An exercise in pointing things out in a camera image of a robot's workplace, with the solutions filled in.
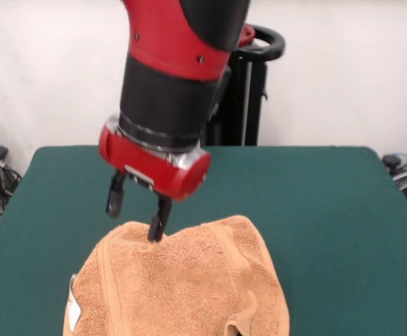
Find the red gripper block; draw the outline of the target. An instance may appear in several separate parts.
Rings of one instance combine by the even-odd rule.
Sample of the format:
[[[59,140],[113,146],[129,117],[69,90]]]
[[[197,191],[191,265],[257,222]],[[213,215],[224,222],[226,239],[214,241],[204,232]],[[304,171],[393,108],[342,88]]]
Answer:
[[[118,117],[112,115],[105,122],[99,138],[99,154],[117,170],[113,175],[106,202],[106,213],[111,218],[120,215],[127,173],[136,182],[142,182],[158,194],[158,211],[148,231],[150,242],[159,242],[172,209],[172,199],[184,200],[192,195],[205,180],[211,156],[196,146],[183,154],[149,150],[129,140],[118,127]]]

